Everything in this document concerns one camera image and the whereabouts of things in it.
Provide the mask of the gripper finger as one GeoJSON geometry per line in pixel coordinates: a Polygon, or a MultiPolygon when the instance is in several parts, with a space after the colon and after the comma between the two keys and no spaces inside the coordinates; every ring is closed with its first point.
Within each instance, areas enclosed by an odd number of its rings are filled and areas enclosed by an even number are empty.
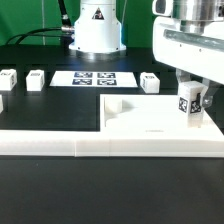
{"type": "Polygon", "coordinates": [[[210,107],[213,103],[213,97],[219,87],[220,87],[219,83],[209,79],[203,79],[198,87],[199,105],[203,108],[210,107]]]}
{"type": "Polygon", "coordinates": [[[181,69],[176,70],[176,78],[178,82],[178,86],[181,86],[185,82],[189,82],[191,80],[191,74],[181,69]]]}

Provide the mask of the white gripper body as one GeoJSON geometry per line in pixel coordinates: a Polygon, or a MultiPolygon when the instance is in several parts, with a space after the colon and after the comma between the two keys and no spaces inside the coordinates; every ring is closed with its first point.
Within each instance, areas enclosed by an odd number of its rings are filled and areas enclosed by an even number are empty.
{"type": "Polygon", "coordinates": [[[153,0],[157,61],[224,85],[224,0],[153,0]]]}

